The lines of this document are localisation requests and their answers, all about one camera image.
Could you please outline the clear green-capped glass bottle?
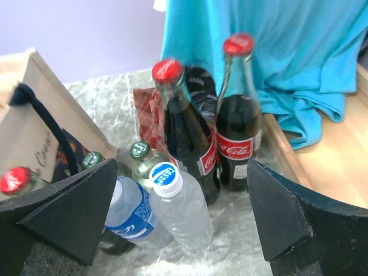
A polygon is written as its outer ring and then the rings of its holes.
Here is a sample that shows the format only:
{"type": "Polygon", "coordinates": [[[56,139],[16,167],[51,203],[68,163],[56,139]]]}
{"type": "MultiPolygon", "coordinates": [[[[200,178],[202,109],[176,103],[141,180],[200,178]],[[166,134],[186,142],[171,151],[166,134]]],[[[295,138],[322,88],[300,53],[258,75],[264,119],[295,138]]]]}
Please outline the clear green-capped glass bottle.
{"type": "MultiPolygon", "coordinates": [[[[86,154],[86,156],[82,160],[83,169],[87,169],[93,167],[101,162],[104,162],[106,159],[100,152],[91,151],[86,154]]],[[[123,162],[116,159],[117,165],[117,176],[118,177],[129,177],[132,178],[131,169],[123,162]]]]}

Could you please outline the cola bottle red cap front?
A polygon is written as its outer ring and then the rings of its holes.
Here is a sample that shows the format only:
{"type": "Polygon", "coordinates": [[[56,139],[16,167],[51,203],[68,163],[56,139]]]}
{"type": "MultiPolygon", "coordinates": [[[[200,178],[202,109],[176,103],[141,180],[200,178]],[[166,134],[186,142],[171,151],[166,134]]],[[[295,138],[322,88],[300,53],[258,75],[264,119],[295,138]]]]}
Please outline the cola bottle red cap front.
{"type": "Polygon", "coordinates": [[[153,66],[152,77],[164,111],[167,153],[180,170],[195,177],[207,205],[212,205],[220,195],[215,144],[212,131],[191,100],[184,67],[177,59],[163,59],[153,66]]]}

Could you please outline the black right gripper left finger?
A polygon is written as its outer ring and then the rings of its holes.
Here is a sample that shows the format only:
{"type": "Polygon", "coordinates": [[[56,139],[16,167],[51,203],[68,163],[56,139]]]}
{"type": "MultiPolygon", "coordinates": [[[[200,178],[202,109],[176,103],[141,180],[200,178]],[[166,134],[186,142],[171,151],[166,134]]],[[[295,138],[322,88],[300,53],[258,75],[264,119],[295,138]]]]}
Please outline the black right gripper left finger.
{"type": "Polygon", "coordinates": [[[84,275],[93,264],[116,184],[108,159],[1,201],[1,275],[84,275]]]}

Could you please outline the Pocari bottle blue cap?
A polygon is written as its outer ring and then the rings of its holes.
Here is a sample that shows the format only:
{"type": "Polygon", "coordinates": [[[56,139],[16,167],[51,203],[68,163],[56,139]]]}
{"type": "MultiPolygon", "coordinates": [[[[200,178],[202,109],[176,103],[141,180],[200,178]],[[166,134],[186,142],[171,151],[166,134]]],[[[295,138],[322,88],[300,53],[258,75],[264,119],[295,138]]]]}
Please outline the Pocari bottle blue cap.
{"type": "Polygon", "coordinates": [[[150,206],[173,238],[188,251],[206,248],[213,225],[198,181],[170,162],[155,165],[149,180],[150,206]]]}
{"type": "Polygon", "coordinates": [[[161,250],[171,234],[152,210],[149,192],[128,177],[118,177],[105,220],[105,227],[148,250],[161,250]]]}

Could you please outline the beige canvas tote bag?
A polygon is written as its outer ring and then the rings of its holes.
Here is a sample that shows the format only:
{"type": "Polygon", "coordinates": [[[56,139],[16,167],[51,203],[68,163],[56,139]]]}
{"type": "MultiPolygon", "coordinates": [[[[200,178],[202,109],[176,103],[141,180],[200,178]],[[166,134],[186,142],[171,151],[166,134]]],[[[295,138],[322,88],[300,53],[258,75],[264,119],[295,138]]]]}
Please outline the beige canvas tote bag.
{"type": "Polygon", "coordinates": [[[1,56],[1,173],[24,166],[51,181],[56,164],[59,143],[31,104],[10,105],[19,83],[29,86],[58,126],[85,149],[98,151],[106,159],[117,156],[117,147],[109,143],[41,55],[31,48],[1,56]]]}

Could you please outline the cola bottle red cap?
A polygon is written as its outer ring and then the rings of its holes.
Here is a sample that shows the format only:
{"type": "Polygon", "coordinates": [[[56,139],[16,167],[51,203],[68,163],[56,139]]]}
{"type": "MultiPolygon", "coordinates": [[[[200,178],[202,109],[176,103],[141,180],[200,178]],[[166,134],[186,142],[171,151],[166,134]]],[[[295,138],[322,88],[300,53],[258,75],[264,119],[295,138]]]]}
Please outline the cola bottle red cap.
{"type": "Polygon", "coordinates": [[[225,74],[218,97],[215,126],[220,181],[230,191],[247,190],[247,166],[259,155],[263,118],[252,77],[254,39],[244,33],[223,44],[225,74]]]}
{"type": "Polygon", "coordinates": [[[18,166],[9,169],[1,177],[1,192],[6,196],[18,197],[49,184],[28,167],[18,166]]]}
{"type": "Polygon", "coordinates": [[[163,59],[153,66],[152,77],[164,111],[167,153],[180,170],[195,177],[207,205],[212,205],[220,195],[215,144],[212,131],[191,100],[184,67],[177,59],[163,59]]]}

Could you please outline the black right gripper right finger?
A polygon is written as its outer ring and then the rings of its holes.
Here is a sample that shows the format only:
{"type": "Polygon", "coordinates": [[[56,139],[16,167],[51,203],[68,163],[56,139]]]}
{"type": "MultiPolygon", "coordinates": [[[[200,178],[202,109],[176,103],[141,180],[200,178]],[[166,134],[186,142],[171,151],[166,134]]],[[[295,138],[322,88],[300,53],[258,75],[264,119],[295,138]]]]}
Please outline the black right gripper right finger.
{"type": "Polygon", "coordinates": [[[367,209],[322,195],[250,159],[247,185],[273,275],[367,275],[367,209]]]}

